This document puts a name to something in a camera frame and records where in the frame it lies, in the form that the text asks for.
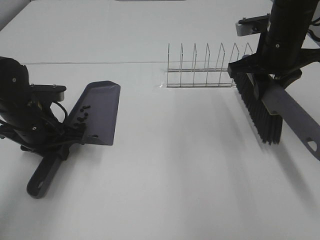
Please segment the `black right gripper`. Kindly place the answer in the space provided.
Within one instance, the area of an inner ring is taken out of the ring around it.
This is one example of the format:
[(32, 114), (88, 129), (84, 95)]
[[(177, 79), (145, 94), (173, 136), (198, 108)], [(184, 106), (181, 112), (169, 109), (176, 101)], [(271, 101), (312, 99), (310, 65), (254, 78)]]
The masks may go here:
[(319, 48), (302, 48), (316, 10), (314, 0), (275, 0), (257, 53), (230, 62), (230, 78), (238, 74), (271, 74), (282, 88), (302, 76), (302, 68), (320, 62)]

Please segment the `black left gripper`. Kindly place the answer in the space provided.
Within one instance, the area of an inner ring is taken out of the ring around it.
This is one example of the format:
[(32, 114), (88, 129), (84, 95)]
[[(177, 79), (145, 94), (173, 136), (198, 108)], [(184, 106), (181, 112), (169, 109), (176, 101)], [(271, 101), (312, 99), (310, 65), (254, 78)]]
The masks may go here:
[(85, 123), (65, 125), (68, 112), (60, 101), (40, 99), (32, 92), (25, 65), (0, 58), (0, 136), (25, 152), (41, 157), (58, 154), (63, 161), (69, 144), (83, 144)]

